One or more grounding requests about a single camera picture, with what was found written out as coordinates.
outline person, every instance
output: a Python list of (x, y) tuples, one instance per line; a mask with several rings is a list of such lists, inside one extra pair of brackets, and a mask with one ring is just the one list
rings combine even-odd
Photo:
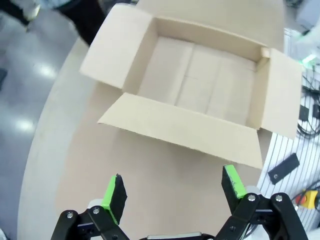
[(24, 16), (23, 10), (10, 0), (0, 0), (0, 10), (17, 19), (23, 26), (28, 28), (30, 21)]
[(44, 9), (53, 9), (70, 19), (80, 37), (91, 45), (106, 16), (98, 0), (35, 0)]

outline floor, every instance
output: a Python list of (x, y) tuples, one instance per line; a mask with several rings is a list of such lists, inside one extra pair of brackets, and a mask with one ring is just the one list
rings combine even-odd
[(29, 32), (15, 19), (0, 14), (0, 67), (8, 71), (0, 91), (0, 228), (15, 240), (29, 150), (77, 33), (52, 11), (40, 11)]

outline black object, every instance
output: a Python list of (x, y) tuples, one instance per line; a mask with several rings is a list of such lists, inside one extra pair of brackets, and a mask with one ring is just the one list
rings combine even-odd
[(122, 177), (117, 174), (114, 183), (114, 190), (110, 201), (110, 210), (119, 223), (124, 212), (125, 203), (127, 200), (127, 192)]
[(299, 166), (299, 160), (296, 153), (291, 154), (278, 166), (274, 167), (268, 172), (270, 181), (273, 185), (285, 178), (289, 173), (291, 173), (295, 168)]
[(246, 194), (214, 240), (242, 240), (249, 225), (262, 225), (270, 240), (307, 240), (297, 212), (285, 193), (270, 199)]
[(0, 90), (2, 88), (2, 85), (4, 83), (4, 80), (7, 76), (8, 72), (4, 68), (0, 68)]
[[(302, 98), (304, 98), (304, 105), (306, 105), (306, 97), (310, 97), (313, 99), (314, 104), (320, 105), (320, 90), (315, 89), (313, 87), (312, 82), (315, 80), (315, 66), (312, 66), (312, 79), (311, 81), (308, 80), (306, 76), (302, 76), (306, 82), (310, 85), (310, 87), (302, 86)], [(308, 106), (309, 109), (314, 109), (314, 106), (311, 104)], [(316, 126), (313, 124), (313, 120), (311, 122), (307, 121), (308, 125), (300, 125), (297, 124), (297, 132), (303, 138), (310, 140), (320, 135), (320, 121), (317, 123)]]
[(74, 23), (80, 37), (89, 46), (106, 18), (97, 0), (72, 0), (55, 10)]
[(306, 106), (300, 105), (299, 119), (303, 122), (308, 121), (309, 119), (309, 108)]
[[(235, 193), (225, 192), (228, 204), (232, 203), (235, 209), (216, 237), (198, 232), (148, 236), (141, 240), (242, 240), (250, 225), (262, 225), (270, 240), (308, 240), (298, 214), (285, 193), (274, 194), (270, 199), (255, 193), (235, 199), (230, 198), (232, 194)], [(211, 219), (214, 223), (219, 220), (219, 216)], [(94, 206), (81, 214), (74, 210), (62, 212), (51, 240), (89, 240), (96, 236), (102, 236), (104, 240), (129, 240), (115, 224), (110, 212), (101, 206)]]
[(10, 0), (0, 0), (0, 10), (16, 18), (25, 27), (27, 27), (28, 24), (30, 23), (30, 21), (25, 18), (24, 11), (18, 5), (14, 4)]
[(129, 240), (102, 206), (94, 206), (81, 214), (74, 210), (62, 212), (51, 240), (88, 240), (97, 236), (104, 240)]
[(319, 104), (313, 104), (312, 117), (314, 117), (316, 119), (320, 119), (320, 105)]

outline cardboard box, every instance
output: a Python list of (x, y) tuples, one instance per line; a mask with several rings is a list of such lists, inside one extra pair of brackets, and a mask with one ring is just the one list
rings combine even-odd
[(125, 92), (99, 123), (227, 161), (261, 169), (263, 135), (296, 135), (301, 66), (211, 26), (118, 4), (81, 72)]

